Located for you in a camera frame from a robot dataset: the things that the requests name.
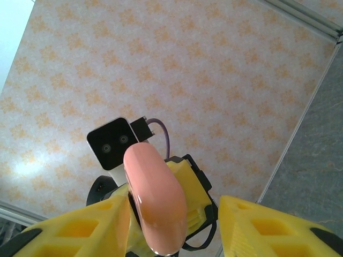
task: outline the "depth camera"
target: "depth camera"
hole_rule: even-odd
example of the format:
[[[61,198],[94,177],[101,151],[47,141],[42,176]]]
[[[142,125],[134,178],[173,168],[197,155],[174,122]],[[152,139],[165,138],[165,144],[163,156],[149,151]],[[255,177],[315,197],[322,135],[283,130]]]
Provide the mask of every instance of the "depth camera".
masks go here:
[[[91,131],[87,141],[105,170],[123,164],[125,151],[138,143],[129,122],[122,117]]]

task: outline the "purple cable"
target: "purple cable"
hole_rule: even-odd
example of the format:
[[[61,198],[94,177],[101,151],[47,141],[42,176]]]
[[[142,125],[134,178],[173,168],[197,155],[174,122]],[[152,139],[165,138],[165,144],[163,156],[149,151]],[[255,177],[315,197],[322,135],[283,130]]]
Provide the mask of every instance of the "purple cable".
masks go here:
[[[148,119],[146,121],[146,124],[148,124],[148,125],[151,124],[151,123],[157,123],[163,129],[163,132],[164,132],[165,137],[166,137],[166,145],[167,145],[166,158],[169,159],[169,157],[170,157],[170,139],[169,139],[168,130],[167,130],[166,126],[164,125],[164,123],[162,121],[160,121],[159,119],[151,118],[151,119]]]

